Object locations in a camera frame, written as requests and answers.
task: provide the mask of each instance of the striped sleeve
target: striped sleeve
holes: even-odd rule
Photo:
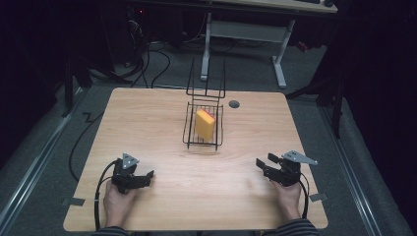
[[[91,236],[129,236],[128,233],[120,227],[101,228],[91,234]]]
[[[265,233],[265,236],[318,236],[319,230],[305,218],[291,220],[276,230]]]

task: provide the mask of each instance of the wire rack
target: wire rack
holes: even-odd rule
[[[183,143],[200,146],[213,146],[217,150],[218,146],[223,144],[223,105],[220,105],[220,99],[225,98],[225,62],[219,80],[208,76],[205,82],[200,82],[202,88],[196,88],[194,76],[194,58],[191,65],[190,77],[187,84],[187,94],[192,97],[191,102],[187,104],[187,113],[184,126]],[[215,119],[214,131],[210,141],[200,137],[196,130],[196,112],[203,109]]]

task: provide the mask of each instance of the hand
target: hand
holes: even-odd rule
[[[284,223],[301,218],[300,211],[298,211],[298,204],[301,196],[301,185],[296,183],[294,185],[284,187],[279,183],[270,180],[278,193],[278,205],[281,210]]]
[[[126,195],[121,194],[117,186],[107,181],[104,197],[104,209],[107,216],[105,227],[122,227],[137,193],[138,189],[133,189]]]

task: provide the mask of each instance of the wire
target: wire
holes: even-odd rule
[[[86,122],[89,122],[89,124],[86,126],[86,128],[83,130],[83,132],[79,135],[79,137],[77,138],[77,141],[74,143],[73,148],[71,149],[71,153],[70,153],[70,158],[68,160],[68,164],[70,166],[70,172],[71,175],[74,177],[74,179],[79,182],[80,179],[76,176],[76,174],[74,173],[73,170],[73,166],[72,166],[72,161],[73,161],[73,155],[74,155],[74,151],[78,145],[78,143],[80,142],[81,138],[84,136],[84,134],[87,132],[87,130],[89,129],[89,127],[91,127],[92,124],[95,123],[95,121],[97,121],[103,114],[104,112],[101,112],[101,114],[99,114],[97,117],[95,117],[95,119],[93,119],[92,121],[89,120],[89,117],[91,116],[91,113],[84,113],[88,115],[88,118],[86,120]]]
[[[232,40],[232,42],[231,42],[231,46],[229,47],[229,48],[227,48],[227,49],[225,49],[225,50],[216,50],[216,49],[214,49],[212,46],[210,47],[210,49],[212,50],[212,51],[215,51],[215,52],[228,52],[228,51],[230,51],[230,50],[232,50],[233,48],[234,48],[234,46],[235,46],[235,42],[236,42],[236,40]]]
[[[165,53],[163,53],[163,52],[159,52],[159,51],[151,51],[151,52],[155,52],[155,53],[159,53],[159,54],[161,54],[161,55],[163,55],[163,56],[165,56],[166,57],[166,59],[168,59],[168,64],[166,65],[166,67],[165,67],[165,69],[163,69],[163,71],[162,72],[160,72],[155,78],[153,78],[153,80],[152,80],[152,82],[151,82],[151,84],[150,84],[150,88],[151,89],[153,89],[153,84],[154,84],[154,82],[156,81],[156,79],[159,77],[159,76],[161,76],[166,70],[168,70],[168,67],[169,67],[169,65],[171,64],[171,60],[169,59],[169,57],[165,54]]]
[[[309,184],[309,181],[307,180],[307,177],[303,173],[301,173],[301,175],[303,175],[304,179],[307,182],[307,190],[306,190],[306,188],[304,187],[303,182],[301,182],[301,180],[299,181],[301,187],[303,188],[303,192],[304,192],[304,196],[305,196],[305,198],[304,198],[304,210],[303,210],[302,217],[307,218],[307,212],[309,210],[310,184]]]
[[[241,41],[242,40],[236,40],[236,44],[238,44],[240,46],[253,47],[253,48],[264,47],[264,46],[268,46],[268,45],[272,44],[272,42],[262,41],[262,42],[258,42],[258,44],[251,45],[249,43],[244,43],[244,42],[241,42]]]
[[[99,198],[100,198],[100,187],[101,184],[104,182],[103,178],[107,170],[116,163],[116,160],[113,160],[110,164],[105,167],[103,173],[101,174],[100,179],[98,180],[97,189],[95,190],[95,197],[94,197],[94,220],[95,220],[95,229],[100,229],[100,215],[98,210]]]
[[[104,183],[106,180],[111,179],[112,176],[109,176],[101,181],[101,184]]]
[[[148,65],[149,65],[149,47],[148,47],[148,50],[147,50],[147,55],[148,55],[148,60],[147,60],[147,65],[145,66],[145,68],[144,67],[142,67],[142,72],[141,72],[141,74],[140,75],[138,75],[138,77],[132,82],[132,85],[131,85],[131,88],[133,88],[134,86],[135,86],[135,84],[138,82],[138,80],[139,80],[139,78],[141,77],[141,76],[143,76],[144,77],[144,82],[145,82],[145,86],[147,87],[147,89],[149,88],[148,87],[148,82],[147,82],[147,79],[145,78],[145,71],[147,70],[147,68],[148,68]]]
[[[202,47],[204,47],[206,45],[206,43],[204,41],[200,42],[197,46],[190,46],[189,44],[196,43],[199,40],[204,39],[204,38],[205,37],[202,36],[200,38],[195,39],[194,41],[189,41],[187,43],[183,43],[182,45],[185,46],[185,47],[188,47],[188,48],[193,48],[193,49],[202,48]]]
[[[200,30],[199,30],[199,32],[196,34],[196,36],[195,36],[195,37],[193,37],[193,38],[192,38],[192,39],[190,39],[190,40],[183,41],[183,42],[191,42],[191,41],[194,41],[194,40],[199,40],[200,38],[203,38],[203,36],[201,36],[201,37],[199,37],[199,36],[200,36],[200,34],[202,33],[203,28],[205,27],[205,22],[206,22],[206,18],[207,18],[207,16],[208,16],[208,14],[207,14],[207,13],[205,13],[205,16],[203,17],[202,26],[200,27]]]
[[[138,30],[141,26],[139,26],[139,24],[133,20],[129,20],[129,23],[133,23],[133,25],[135,26],[135,30]]]

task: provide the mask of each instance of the sponge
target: sponge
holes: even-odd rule
[[[208,112],[203,109],[197,111],[195,131],[206,142],[209,142],[212,139],[214,124],[215,119]]]

